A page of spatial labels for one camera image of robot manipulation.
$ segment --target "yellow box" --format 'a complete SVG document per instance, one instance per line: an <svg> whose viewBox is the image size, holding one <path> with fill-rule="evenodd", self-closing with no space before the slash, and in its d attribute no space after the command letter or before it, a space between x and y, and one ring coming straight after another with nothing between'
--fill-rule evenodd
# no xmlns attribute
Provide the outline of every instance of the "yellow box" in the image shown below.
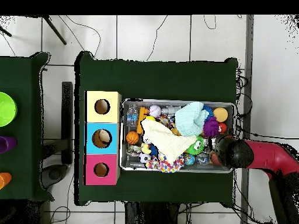
<svg viewBox="0 0 299 224"><path fill-rule="evenodd" d="M87 122L119 123L121 95L118 92L87 91Z"/></svg>

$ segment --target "green bowl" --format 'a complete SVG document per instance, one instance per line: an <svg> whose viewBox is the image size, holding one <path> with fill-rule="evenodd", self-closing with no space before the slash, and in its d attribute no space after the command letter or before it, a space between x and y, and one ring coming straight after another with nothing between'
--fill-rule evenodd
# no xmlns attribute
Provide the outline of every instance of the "green bowl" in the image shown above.
<svg viewBox="0 0 299 224"><path fill-rule="evenodd" d="M6 93L0 92L0 127L8 125L16 117L15 101Z"/></svg>

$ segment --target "black stand leg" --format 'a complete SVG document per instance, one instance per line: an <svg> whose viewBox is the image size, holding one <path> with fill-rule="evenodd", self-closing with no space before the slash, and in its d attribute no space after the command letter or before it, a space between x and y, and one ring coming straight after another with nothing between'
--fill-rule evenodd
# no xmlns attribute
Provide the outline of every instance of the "black stand leg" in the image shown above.
<svg viewBox="0 0 299 224"><path fill-rule="evenodd" d="M61 152L61 162L72 164L72 118L73 118L73 91L71 82L62 83L61 101L61 139L68 140L68 148Z"/></svg>
<svg viewBox="0 0 299 224"><path fill-rule="evenodd" d="M61 139L47 142L43 145L43 160L61 152L61 163L72 164L72 112L73 96L72 83L62 83L61 102Z"/></svg>
<svg viewBox="0 0 299 224"><path fill-rule="evenodd" d="M4 32L9 37L12 37L12 35L10 33L8 33L5 29L3 29L1 26L0 26L0 31Z"/></svg>
<svg viewBox="0 0 299 224"><path fill-rule="evenodd" d="M53 23L50 21L49 16L43 16L44 20L48 23L48 25L52 28L54 33L58 36L58 38L62 41L64 45L67 44L67 42L63 39L63 37L59 34L58 30L56 27L53 25Z"/></svg>

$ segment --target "green toy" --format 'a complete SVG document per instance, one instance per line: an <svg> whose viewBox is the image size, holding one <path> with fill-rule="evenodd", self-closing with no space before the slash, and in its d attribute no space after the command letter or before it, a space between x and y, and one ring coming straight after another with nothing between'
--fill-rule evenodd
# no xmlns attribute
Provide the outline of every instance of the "green toy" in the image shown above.
<svg viewBox="0 0 299 224"><path fill-rule="evenodd" d="M196 142L194 144L191 144L190 147L185 152L191 155L198 155L203 151L203 148L204 148L203 138L201 136L197 136Z"/></svg>

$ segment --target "orange cup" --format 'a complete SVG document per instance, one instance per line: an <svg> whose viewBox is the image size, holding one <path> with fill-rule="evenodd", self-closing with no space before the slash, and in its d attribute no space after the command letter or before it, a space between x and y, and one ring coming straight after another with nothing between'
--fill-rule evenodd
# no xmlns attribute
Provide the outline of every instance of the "orange cup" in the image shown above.
<svg viewBox="0 0 299 224"><path fill-rule="evenodd" d="M0 190L12 180L10 173L0 173Z"/></svg>

